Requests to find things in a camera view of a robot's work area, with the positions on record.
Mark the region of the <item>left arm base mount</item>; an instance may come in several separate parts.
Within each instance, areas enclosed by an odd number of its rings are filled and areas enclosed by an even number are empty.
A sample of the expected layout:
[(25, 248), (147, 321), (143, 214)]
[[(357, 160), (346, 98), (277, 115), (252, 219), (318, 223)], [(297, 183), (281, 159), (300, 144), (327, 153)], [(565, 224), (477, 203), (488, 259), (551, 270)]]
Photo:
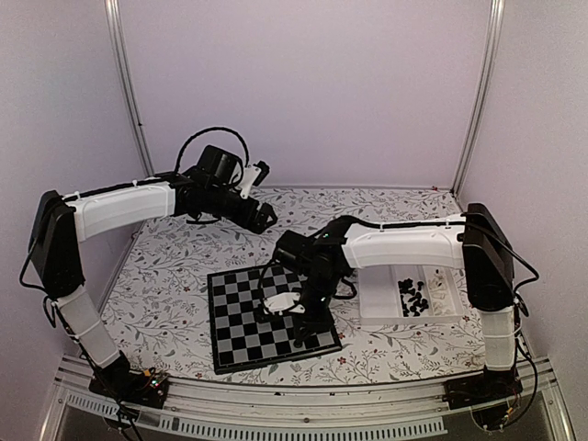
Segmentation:
[(163, 409), (169, 390), (168, 374), (154, 367), (143, 371), (127, 367), (99, 369), (89, 390), (126, 403)]

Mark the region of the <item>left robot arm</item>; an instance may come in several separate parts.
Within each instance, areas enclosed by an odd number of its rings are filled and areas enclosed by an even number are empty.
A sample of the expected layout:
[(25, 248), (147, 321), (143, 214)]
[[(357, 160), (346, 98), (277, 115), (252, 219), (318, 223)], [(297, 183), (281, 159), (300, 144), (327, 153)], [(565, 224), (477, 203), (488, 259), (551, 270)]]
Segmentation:
[[(124, 260), (126, 247), (97, 242), (120, 239), (146, 221), (189, 217), (196, 222), (201, 214), (254, 234), (277, 223), (275, 209), (248, 189), (207, 187), (176, 173), (70, 195), (48, 190), (40, 196), (23, 265), (33, 268), (39, 281), (22, 285), (51, 301), (102, 385), (118, 399), (129, 398), (137, 381), (102, 320), (100, 297), (93, 290), (106, 286), (98, 277)], [(103, 264), (96, 256), (101, 249), (119, 256)]]

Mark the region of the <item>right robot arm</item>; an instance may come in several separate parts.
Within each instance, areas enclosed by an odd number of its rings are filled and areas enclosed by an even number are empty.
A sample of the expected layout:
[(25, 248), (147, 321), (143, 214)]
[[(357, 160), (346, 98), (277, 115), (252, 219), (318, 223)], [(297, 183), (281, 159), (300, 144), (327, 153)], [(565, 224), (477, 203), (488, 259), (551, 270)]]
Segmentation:
[(481, 316), (486, 362), (475, 381), (485, 401), (507, 390), (515, 375), (516, 315), (525, 310), (514, 283), (519, 260), (481, 203), (441, 219), (373, 223), (341, 216), (310, 236), (285, 232), (273, 259), (304, 276), (295, 291), (262, 302), (267, 315), (295, 319), (295, 340), (327, 330), (339, 284), (352, 275), (363, 325), (449, 322), (457, 317), (456, 270), (465, 274), (469, 304)]

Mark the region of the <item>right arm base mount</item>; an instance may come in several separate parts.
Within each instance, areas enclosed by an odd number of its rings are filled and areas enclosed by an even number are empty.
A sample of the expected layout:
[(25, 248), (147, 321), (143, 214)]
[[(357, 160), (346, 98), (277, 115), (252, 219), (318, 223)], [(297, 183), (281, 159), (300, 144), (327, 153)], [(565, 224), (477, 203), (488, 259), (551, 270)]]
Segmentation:
[(486, 431), (503, 429), (514, 414), (523, 386), (515, 367), (492, 371), (486, 367), (480, 374), (444, 382), (442, 401), (450, 410), (481, 405), (471, 413), (474, 423)]

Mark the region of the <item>black and white chessboard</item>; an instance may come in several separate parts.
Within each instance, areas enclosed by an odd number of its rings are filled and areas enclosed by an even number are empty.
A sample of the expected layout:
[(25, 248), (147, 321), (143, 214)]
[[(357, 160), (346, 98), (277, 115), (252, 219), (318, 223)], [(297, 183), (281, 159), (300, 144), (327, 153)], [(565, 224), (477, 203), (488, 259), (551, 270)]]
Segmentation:
[(292, 314), (271, 314), (264, 309), (264, 301), (277, 294), (299, 293), (304, 280), (279, 265), (207, 275), (210, 341), (217, 375), (328, 355), (343, 348), (334, 327), (297, 340)]

